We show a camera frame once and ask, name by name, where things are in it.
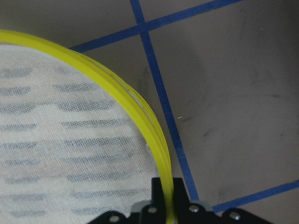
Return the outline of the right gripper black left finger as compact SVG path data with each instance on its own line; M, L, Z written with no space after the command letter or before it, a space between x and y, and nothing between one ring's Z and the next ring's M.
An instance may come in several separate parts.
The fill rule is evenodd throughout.
M139 214L139 224L165 224L166 207L161 180L151 179L151 199L143 203Z

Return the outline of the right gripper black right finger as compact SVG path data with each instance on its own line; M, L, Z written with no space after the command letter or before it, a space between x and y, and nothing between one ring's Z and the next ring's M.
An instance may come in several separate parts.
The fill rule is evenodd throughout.
M182 178L173 178L174 209L178 224L212 224L212 207L199 199L190 199Z

